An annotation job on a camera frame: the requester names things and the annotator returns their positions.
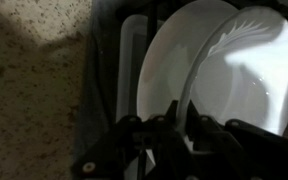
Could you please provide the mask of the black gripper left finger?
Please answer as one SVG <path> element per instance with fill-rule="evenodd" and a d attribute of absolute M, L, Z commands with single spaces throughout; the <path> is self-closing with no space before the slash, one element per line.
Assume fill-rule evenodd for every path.
<path fill-rule="evenodd" d="M 123 117 L 74 162 L 71 172 L 82 180 L 126 180 L 135 159 L 135 180 L 198 177 L 194 158 L 169 121 L 142 122 L 137 116 Z"/>

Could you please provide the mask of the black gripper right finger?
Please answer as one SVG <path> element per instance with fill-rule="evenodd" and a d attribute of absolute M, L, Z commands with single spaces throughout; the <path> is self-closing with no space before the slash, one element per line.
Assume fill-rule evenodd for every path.
<path fill-rule="evenodd" d="M 237 180 L 288 180 L 288 139 L 239 119 L 220 125 L 200 114 L 192 102 L 187 109 L 187 134 L 194 150 L 223 157 Z"/>

